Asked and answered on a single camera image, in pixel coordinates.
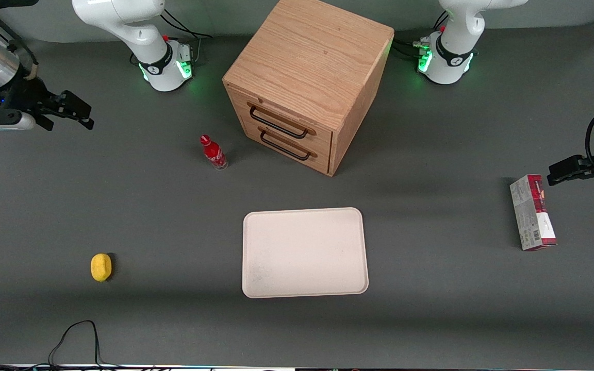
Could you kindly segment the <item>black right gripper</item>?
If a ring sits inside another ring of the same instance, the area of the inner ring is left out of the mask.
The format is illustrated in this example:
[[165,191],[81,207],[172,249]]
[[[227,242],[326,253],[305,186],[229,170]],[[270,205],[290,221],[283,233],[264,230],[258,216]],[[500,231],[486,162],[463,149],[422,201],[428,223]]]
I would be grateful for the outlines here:
[[0,88],[0,130],[29,130],[35,125],[54,129],[47,115],[72,119],[85,129],[94,128],[91,106],[71,91],[55,94],[40,78],[15,79]]

